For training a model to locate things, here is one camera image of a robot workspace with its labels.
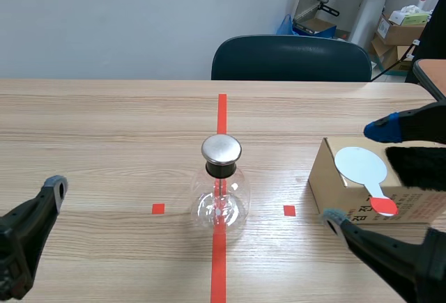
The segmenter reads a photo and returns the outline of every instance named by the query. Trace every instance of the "dark green chair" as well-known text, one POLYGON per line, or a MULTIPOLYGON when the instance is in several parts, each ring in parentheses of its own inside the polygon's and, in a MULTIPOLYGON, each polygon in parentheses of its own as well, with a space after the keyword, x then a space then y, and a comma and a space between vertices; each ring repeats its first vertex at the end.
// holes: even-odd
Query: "dark green chair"
POLYGON ((353 43, 307 36, 241 36, 215 53, 212 80, 355 81, 371 79, 369 55, 353 43))

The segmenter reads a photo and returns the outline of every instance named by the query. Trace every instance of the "wooden table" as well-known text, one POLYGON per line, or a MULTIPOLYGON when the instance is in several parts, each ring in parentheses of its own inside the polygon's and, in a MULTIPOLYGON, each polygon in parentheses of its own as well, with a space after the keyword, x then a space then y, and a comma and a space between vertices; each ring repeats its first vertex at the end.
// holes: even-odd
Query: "wooden table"
POLYGON ((435 99, 446 99, 445 59, 420 59, 414 64, 413 73, 435 99))
MULTIPOLYGON (((432 102, 411 84, 0 81, 0 212, 43 180, 70 188, 25 302, 210 301, 211 237, 190 221, 189 186, 215 133, 218 93, 252 185, 227 247, 227 302, 402 302, 321 225, 307 179, 321 139, 432 102), (165 203, 165 215, 151 215, 165 203), (283 205, 296 206, 285 217, 283 205)), ((445 229, 443 216, 435 227, 445 229)), ((421 242, 424 226, 368 226, 421 242)))

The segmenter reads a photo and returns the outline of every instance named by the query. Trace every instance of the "red tape marker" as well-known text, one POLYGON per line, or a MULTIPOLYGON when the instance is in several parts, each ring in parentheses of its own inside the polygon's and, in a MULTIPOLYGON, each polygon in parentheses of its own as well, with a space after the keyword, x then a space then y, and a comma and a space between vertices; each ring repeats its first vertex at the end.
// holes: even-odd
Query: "red tape marker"
POLYGON ((284 205, 285 216, 295 217, 295 206, 294 205, 284 205))
POLYGON ((152 205, 152 215, 163 215, 164 203, 154 203, 152 205))
MULTIPOLYGON (((217 133, 226 134, 227 131, 227 96, 218 95, 217 133)), ((226 181, 222 183, 222 195, 226 194, 226 181)), ((220 196, 219 181, 215 181, 214 197, 220 196)), ((218 200, 217 207, 224 205, 218 200)), ((214 225, 212 236, 212 274, 210 278, 210 302, 226 303, 226 224, 218 219, 214 225)))

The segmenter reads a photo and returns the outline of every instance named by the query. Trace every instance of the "sink pedestal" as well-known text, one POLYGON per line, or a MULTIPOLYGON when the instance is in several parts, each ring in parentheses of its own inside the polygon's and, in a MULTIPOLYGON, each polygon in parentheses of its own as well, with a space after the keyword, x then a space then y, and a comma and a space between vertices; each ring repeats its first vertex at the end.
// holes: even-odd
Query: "sink pedestal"
POLYGON ((360 12, 348 39, 350 42, 365 49, 369 48, 384 4, 385 0, 362 0, 360 12))

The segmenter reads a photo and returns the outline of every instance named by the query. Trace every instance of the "floor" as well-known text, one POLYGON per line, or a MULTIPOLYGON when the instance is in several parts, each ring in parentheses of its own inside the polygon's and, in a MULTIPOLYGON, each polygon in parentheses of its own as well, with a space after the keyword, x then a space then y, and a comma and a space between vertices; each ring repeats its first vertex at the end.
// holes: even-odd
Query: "floor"
MULTIPOLYGON (((371 71, 371 77, 374 78, 380 74, 380 70, 375 67, 371 71)), ((404 82, 406 77, 398 77, 396 75, 381 75, 375 82, 404 82)))

